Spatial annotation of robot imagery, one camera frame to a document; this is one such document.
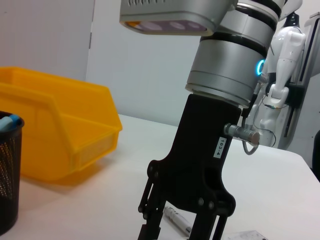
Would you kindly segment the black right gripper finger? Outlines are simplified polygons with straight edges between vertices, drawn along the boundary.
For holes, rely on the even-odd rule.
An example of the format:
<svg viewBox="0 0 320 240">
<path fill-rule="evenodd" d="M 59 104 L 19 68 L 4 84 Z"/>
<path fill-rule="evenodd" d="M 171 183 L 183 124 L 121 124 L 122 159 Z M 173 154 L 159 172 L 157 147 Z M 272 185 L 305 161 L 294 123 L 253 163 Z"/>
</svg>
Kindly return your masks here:
<svg viewBox="0 0 320 240">
<path fill-rule="evenodd" d="M 165 182 L 167 174 L 158 173 L 153 178 L 149 177 L 138 206 L 146 223 L 141 226 L 138 240 L 157 240 L 160 234 L 160 223 L 163 210 L 167 201 Z"/>
</svg>

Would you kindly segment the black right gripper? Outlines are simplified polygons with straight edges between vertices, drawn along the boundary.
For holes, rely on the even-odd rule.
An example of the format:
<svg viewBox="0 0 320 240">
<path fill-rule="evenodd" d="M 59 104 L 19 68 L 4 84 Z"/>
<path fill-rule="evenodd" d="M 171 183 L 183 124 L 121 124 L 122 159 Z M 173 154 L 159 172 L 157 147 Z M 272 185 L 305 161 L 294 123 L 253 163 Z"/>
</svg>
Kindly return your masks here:
<svg viewBox="0 0 320 240">
<path fill-rule="evenodd" d="M 209 240 L 219 215 L 213 240 L 221 240 L 235 198 L 222 182 L 222 169 L 232 138 L 226 124 L 236 124 L 241 110 L 225 101 L 190 94 L 168 155 L 149 164 L 153 190 L 148 213 L 162 202 L 195 213 L 189 240 Z"/>
</svg>

